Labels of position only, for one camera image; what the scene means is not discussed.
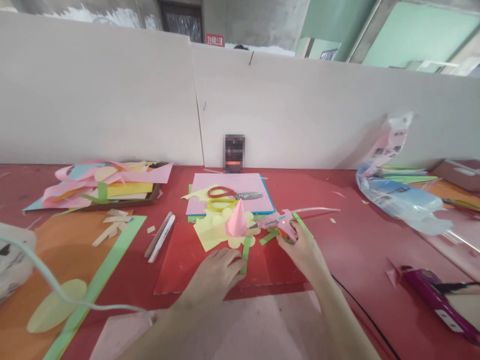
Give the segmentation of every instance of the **red scissors handle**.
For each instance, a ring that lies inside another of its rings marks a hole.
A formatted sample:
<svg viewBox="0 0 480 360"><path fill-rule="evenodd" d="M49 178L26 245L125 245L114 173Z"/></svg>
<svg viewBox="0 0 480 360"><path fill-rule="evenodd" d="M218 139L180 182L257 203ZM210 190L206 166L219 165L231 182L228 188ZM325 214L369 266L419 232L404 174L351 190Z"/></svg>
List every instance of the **red scissors handle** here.
<svg viewBox="0 0 480 360"><path fill-rule="evenodd" d="M220 193L220 194L212 194L212 191L214 190L223 190L225 192ZM237 193L233 191L232 189L225 187L225 186L215 186L212 187L210 190L208 190L207 195L209 198L216 199L216 198L221 198L224 196L235 196Z"/></svg>

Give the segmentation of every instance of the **black cable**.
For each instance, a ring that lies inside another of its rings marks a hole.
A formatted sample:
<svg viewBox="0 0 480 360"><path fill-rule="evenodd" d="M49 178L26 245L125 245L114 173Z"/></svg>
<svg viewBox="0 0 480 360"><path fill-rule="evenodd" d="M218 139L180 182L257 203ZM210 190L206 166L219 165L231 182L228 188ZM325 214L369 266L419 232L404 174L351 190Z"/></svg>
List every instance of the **black cable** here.
<svg viewBox="0 0 480 360"><path fill-rule="evenodd" d="M390 344L390 342L387 340L387 338L385 337L384 333L379 329L379 327L377 326L377 324L375 323L375 321L370 317L369 313L362 307L362 305L360 305L360 303L357 301L357 299L350 293L350 291L347 290L347 288L332 274L330 273L331 277L333 278L333 280L335 280L338 285L340 285L342 287L343 290L346 291L346 293L348 295L350 295L350 297L353 299L354 302L356 302L356 304L360 307L360 309L363 311L363 313L366 315L366 317L368 318L368 320L370 320L370 322L372 323L372 325L375 327L376 331L380 334L381 338L383 339L383 341L386 343L386 345L388 346L388 348L390 349L390 351L393 353L393 355L395 356L395 358L397 360L402 360L400 358L400 356L397 354L397 352L395 351L395 349L393 348L393 346Z"/></svg>

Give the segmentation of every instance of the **white partition board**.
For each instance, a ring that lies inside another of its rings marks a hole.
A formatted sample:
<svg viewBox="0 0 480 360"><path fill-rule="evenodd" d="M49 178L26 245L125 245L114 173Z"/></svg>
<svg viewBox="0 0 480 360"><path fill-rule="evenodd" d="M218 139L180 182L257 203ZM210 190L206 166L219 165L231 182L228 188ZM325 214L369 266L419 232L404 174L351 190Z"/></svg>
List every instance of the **white partition board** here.
<svg viewBox="0 0 480 360"><path fill-rule="evenodd" d="M0 11L0 163L202 165L190 39Z"/></svg>
<svg viewBox="0 0 480 360"><path fill-rule="evenodd" d="M387 113L415 112L398 166L480 158L480 79L192 44L206 167L356 169Z"/></svg>

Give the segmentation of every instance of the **hand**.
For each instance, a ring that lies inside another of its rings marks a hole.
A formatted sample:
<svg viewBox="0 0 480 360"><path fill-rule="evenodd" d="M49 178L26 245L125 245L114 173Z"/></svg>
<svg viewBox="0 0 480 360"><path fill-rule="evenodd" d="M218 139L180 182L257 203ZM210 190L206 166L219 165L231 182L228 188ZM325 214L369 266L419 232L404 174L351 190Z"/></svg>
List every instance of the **hand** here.
<svg viewBox="0 0 480 360"><path fill-rule="evenodd" d="M311 283L318 275L330 274L324 256L315 239L297 222L292 223L298 234L298 241L291 245L277 236L278 245L293 260L296 267Z"/></svg>
<svg viewBox="0 0 480 360"><path fill-rule="evenodd" d="M202 313L211 311L245 278L239 271L247 262L243 259L234 261L241 257L240 251L234 249L213 251L200 264L174 306Z"/></svg>

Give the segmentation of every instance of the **left hand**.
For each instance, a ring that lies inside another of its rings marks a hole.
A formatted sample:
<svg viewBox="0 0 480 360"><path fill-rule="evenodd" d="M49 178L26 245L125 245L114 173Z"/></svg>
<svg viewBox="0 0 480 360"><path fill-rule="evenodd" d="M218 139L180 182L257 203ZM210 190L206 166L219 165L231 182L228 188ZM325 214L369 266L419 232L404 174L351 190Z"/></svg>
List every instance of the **left hand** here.
<svg viewBox="0 0 480 360"><path fill-rule="evenodd" d="M213 310L245 278L239 271L247 262L243 259L234 261L241 257L240 251L234 249L213 251L200 264L174 306L200 312Z"/></svg>

